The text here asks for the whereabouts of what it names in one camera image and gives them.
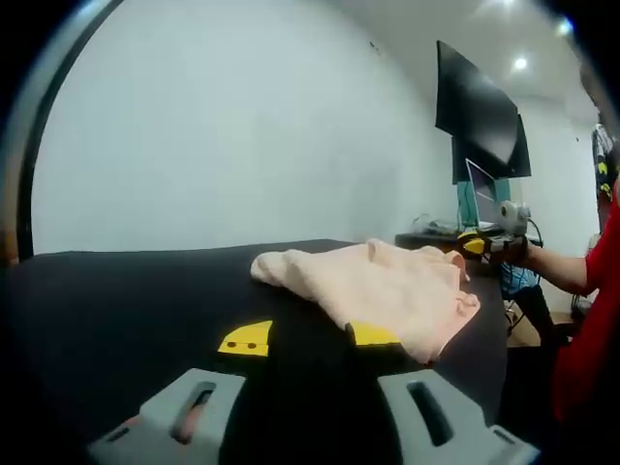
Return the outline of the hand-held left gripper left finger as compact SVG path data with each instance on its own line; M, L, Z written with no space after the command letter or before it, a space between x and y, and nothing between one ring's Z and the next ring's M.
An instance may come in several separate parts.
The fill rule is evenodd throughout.
M138 413L88 447L96 464L216 464L233 410L269 355L272 321L224 336L204 368L191 368Z

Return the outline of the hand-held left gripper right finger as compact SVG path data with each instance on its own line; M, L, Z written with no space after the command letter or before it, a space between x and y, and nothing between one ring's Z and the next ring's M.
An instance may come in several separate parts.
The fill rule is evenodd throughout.
M345 331L370 371L403 464L533 464L540 452L505 428L437 371L406 354L398 339L365 323Z

